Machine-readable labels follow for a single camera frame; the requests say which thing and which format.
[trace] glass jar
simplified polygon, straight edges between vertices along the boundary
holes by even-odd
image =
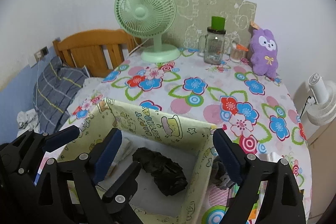
[[[211,65],[220,65],[224,53],[225,30],[214,30],[207,28],[207,34],[198,39],[198,49],[201,55],[204,54],[204,62]],[[204,48],[201,47],[201,38],[205,38]]]

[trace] wooden bed headboard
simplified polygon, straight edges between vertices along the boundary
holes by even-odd
[[[112,70],[108,68],[103,46],[106,46],[113,68],[123,61],[122,44],[127,45],[128,52],[135,48],[133,36],[124,30],[89,30],[75,33],[63,41],[55,40],[56,54],[70,67],[86,65],[93,77],[106,77]]]

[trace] metal screw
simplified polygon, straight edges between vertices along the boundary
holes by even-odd
[[[125,202],[125,197],[123,195],[117,195],[115,197],[115,201],[117,201],[118,203],[124,203]]]
[[[47,160],[48,165],[52,165],[54,162],[55,162],[54,158],[50,158],[50,159]]]
[[[283,164],[283,165],[287,165],[288,164],[288,161],[286,159],[281,159],[280,162]]]
[[[79,159],[80,160],[86,160],[89,157],[89,155],[87,153],[83,153],[79,155]]]
[[[255,160],[256,159],[256,156],[254,154],[247,154],[247,158],[249,160]]]

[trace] cotton swab container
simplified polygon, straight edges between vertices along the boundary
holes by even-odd
[[[235,63],[240,63],[241,59],[246,57],[246,52],[248,52],[248,48],[236,42],[232,42],[230,60]]]

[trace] black plastic bag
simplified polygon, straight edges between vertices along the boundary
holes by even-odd
[[[133,154],[134,160],[154,177],[155,184],[165,196],[175,195],[188,185],[182,167],[159,152],[141,147]]]

